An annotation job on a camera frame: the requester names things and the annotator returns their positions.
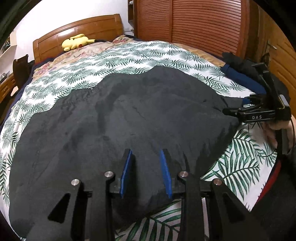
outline shelf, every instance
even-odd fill
[[[12,53],[15,51],[17,48],[17,38],[16,38],[16,33],[13,31],[10,34],[10,46],[8,49],[3,52],[3,54],[0,55],[0,58],[4,57],[7,55],[7,53]]]

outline hand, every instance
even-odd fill
[[[292,116],[292,122],[296,131],[296,119]],[[287,136],[289,140],[289,150],[293,148],[293,141],[295,135],[293,133],[293,127],[291,121],[270,121],[263,122],[263,133],[267,142],[269,142],[274,148],[277,148],[275,130],[287,129]]]

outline bed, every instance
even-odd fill
[[[89,39],[107,42],[60,55],[62,42],[80,33]],[[0,135],[0,210],[8,222],[10,166],[20,136],[34,114],[50,110],[58,99],[71,91],[93,88],[114,72],[140,74],[162,65],[198,78],[222,96],[243,98],[252,94],[227,79],[219,69],[223,62],[203,51],[163,41],[135,41],[122,34],[120,15],[115,14],[70,23],[33,42],[35,71],[20,92],[20,99],[12,107]],[[89,70],[90,62],[96,63],[92,70]],[[262,133],[260,124],[242,123],[222,156],[201,177],[203,180],[224,180],[248,210],[257,202],[276,162],[276,151],[264,141]],[[125,225],[116,230],[116,240],[145,240],[148,237],[176,240],[180,205],[179,200],[174,200],[161,211],[156,210]]]

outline wooden wardrobe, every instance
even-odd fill
[[[249,0],[136,0],[137,37],[244,57]]]

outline blue cloth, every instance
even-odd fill
[[[240,84],[243,87],[246,87],[247,89],[253,91],[255,94],[266,94],[266,91],[262,85],[260,85],[257,81],[251,79],[250,77],[241,74],[231,68],[229,64],[225,64],[221,71],[225,74],[225,76],[231,80],[233,80],[235,83]],[[243,99],[243,105],[250,104],[250,100],[244,98]]]

